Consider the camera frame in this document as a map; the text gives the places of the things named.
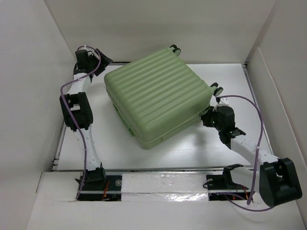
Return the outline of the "green hard-shell suitcase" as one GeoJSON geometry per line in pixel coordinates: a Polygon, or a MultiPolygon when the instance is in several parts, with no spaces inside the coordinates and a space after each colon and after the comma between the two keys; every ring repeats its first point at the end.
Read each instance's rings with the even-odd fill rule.
{"type": "Polygon", "coordinates": [[[149,150],[200,121],[223,88],[201,79],[176,45],[107,73],[106,92],[139,145],[149,150]]]}

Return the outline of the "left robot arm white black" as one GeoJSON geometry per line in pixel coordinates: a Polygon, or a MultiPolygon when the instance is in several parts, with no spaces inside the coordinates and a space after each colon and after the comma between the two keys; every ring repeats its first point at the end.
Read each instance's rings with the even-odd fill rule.
{"type": "Polygon", "coordinates": [[[94,146],[94,116],[86,91],[93,78],[100,75],[113,60],[99,49],[86,45],[77,48],[75,57],[72,80],[60,88],[60,106],[64,123],[75,134],[83,158],[83,173],[81,179],[76,180],[79,191],[103,190],[107,186],[107,178],[94,146]]]}

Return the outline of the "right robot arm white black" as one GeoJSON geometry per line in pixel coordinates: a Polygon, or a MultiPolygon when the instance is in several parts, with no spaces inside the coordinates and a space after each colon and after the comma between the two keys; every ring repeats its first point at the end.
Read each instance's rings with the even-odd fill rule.
{"type": "Polygon", "coordinates": [[[258,193],[269,207],[302,198],[293,161],[269,154],[248,139],[246,133],[236,127],[235,113],[230,106],[211,106],[201,116],[201,120],[205,127],[213,127],[218,131],[219,139],[224,145],[253,166],[252,170],[242,164],[226,166],[219,183],[226,188],[244,186],[251,194],[258,193]]]}

